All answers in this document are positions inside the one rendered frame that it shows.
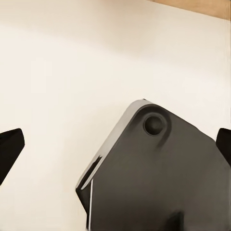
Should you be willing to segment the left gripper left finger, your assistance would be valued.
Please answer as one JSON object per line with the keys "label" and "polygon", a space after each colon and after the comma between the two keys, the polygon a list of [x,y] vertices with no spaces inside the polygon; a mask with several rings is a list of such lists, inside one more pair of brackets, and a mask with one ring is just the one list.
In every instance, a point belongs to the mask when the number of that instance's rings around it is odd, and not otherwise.
{"label": "left gripper left finger", "polygon": [[25,147],[21,128],[0,133],[0,186]]}

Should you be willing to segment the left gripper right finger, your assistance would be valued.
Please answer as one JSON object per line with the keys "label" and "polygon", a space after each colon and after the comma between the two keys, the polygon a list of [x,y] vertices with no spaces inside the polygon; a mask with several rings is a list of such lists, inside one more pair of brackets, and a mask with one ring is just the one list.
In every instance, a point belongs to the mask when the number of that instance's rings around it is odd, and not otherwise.
{"label": "left gripper right finger", "polygon": [[217,134],[216,146],[231,167],[231,130],[220,128]]}

